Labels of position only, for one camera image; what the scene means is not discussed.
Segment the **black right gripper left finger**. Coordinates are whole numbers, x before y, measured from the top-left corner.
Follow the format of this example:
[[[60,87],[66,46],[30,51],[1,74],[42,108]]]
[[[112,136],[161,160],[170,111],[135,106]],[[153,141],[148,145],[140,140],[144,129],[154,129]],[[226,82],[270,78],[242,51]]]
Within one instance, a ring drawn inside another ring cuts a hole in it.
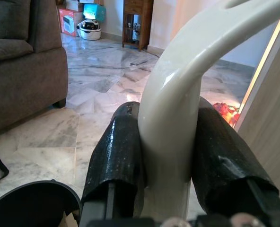
[[[81,198],[81,227],[145,227],[145,171],[138,129],[138,102],[114,112],[93,150]]]

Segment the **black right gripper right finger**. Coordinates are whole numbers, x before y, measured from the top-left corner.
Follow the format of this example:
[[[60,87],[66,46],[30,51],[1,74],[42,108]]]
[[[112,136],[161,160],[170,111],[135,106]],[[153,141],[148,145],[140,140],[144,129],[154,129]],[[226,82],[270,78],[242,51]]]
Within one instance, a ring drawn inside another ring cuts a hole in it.
[[[192,181],[207,214],[280,219],[279,190],[246,142],[200,98]]]

